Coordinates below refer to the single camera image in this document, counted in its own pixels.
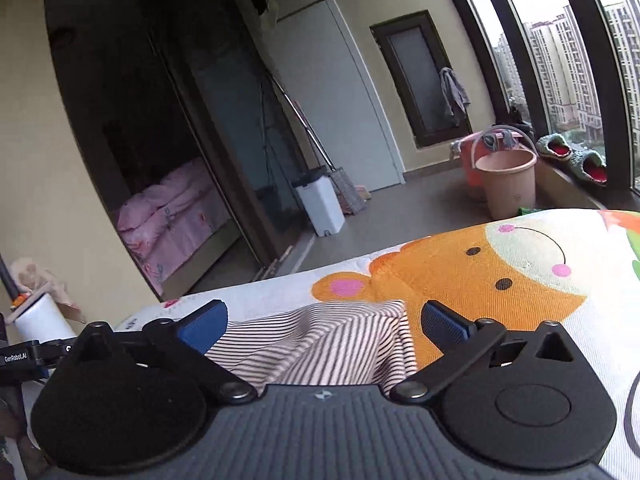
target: tiled floor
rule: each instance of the tiled floor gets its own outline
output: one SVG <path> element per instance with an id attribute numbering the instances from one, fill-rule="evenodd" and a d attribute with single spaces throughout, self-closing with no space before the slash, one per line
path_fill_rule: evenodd
<path id="1" fill-rule="evenodd" d="M 486 204 L 465 193 L 462 168 L 373 192 L 368 207 L 341 231 L 318 237 L 299 270 L 315 269 L 428 235 L 489 222 Z"/>

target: towel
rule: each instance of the towel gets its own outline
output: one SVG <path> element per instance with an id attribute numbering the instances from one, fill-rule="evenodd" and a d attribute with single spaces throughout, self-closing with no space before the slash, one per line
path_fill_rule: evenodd
<path id="1" fill-rule="evenodd" d="M 466 107 L 471 104 L 471 101 L 456 73 L 448 66 L 440 70 L 440 88 L 445 100 L 445 115 L 455 116 L 454 109 L 459 108 L 466 116 Z"/>

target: bucket handle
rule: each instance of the bucket handle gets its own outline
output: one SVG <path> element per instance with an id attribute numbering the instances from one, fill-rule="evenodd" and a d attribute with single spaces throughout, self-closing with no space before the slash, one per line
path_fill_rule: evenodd
<path id="1" fill-rule="evenodd" d="M 508 126 L 507 124 L 496 124 L 495 126 L 492 126 L 491 128 L 482 132 L 480 135 L 478 135 L 474 139 L 474 143 L 471 145 L 471 169 L 472 170 L 476 169 L 476 146 L 478 145 L 478 142 L 480 141 L 482 136 L 484 136 L 484 134 L 488 134 L 491 132 L 499 133 L 501 130 L 511 130 L 512 132 L 520 134 L 523 139 L 527 139 L 527 142 L 529 143 L 529 147 L 531 148 L 531 151 L 533 153 L 534 159 L 538 158 L 538 151 L 536 150 L 536 147 L 533 144 L 533 141 L 529 139 L 529 136 L 526 133 L 524 133 L 523 131 L 517 128 L 514 128 L 513 126 Z"/>

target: pink cheek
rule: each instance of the pink cheek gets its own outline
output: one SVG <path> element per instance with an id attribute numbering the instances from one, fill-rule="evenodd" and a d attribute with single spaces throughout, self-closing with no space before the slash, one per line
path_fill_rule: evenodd
<path id="1" fill-rule="evenodd" d="M 551 272 L 560 278 L 566 278 L 571 275 L 571 267 L 565 264 L 555 264 L 551 267 Z"/>
<path id="2" fill-rule="evenodd" d="M 360 280 L 333 280 L 331 292 L 340 298 L 352 298 L 364 288 Z"/>

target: slipper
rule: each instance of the slipper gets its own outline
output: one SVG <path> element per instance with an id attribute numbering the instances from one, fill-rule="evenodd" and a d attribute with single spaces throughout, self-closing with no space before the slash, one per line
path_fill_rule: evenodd
<path id="1" fill-rule="evenodd" d="M 593 182 L 599 186 L 607 183 L 607 163 L 595 150 L 575 152 L 569 160 L 569 166 L 581 180 Z"/>
<path id="2" fill-rule="evenodd" d="M 540 137 L 536 148 L 541 156 L 554 160 L 569 160 L 574 150 L 561 134 L 551 134 Z"/>

